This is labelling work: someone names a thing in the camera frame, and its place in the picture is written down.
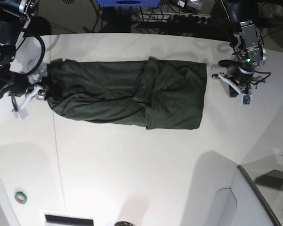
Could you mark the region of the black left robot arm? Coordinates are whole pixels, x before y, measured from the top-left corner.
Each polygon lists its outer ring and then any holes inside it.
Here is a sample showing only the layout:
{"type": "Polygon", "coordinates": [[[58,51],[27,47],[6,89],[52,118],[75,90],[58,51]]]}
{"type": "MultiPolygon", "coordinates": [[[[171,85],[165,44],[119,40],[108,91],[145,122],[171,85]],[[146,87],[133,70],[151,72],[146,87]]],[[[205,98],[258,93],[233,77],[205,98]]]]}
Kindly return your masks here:
{"type": "Polygon", "coordinates": [[[261,33],[255,24],[258,6],[252,0],[218,0],[216,3],[225,20],[233,57],[220,60],[218,65],[227,72],[213,74],[212,78],[228,86],[230,97],[238,97],[242,105],[250,105],[252,86],[265,82],[270,75],[259,71],[266,61],[266,49],[260,44],[261,33]]]}

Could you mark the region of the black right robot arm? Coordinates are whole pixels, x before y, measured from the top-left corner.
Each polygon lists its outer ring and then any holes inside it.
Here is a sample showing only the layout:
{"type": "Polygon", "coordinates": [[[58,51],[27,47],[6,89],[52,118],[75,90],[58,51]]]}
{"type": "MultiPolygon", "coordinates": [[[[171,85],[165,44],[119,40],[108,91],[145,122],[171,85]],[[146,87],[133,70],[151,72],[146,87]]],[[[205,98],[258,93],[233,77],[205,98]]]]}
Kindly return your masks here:
{"type": "Polygon", "coordinates": [[[37,0],[0,0],[0,98],[11,97],[12,113],[18,120],[27,116],[26,105],[33,99],[45,100],[49,92],[49,79],[43,59],[46,47],[41,36],[33,30],[39,2],[37,0]],[[35,38],[41,53],[36,65],[27,72],[11,71],[21,45],[19,38],[35,38]]]}

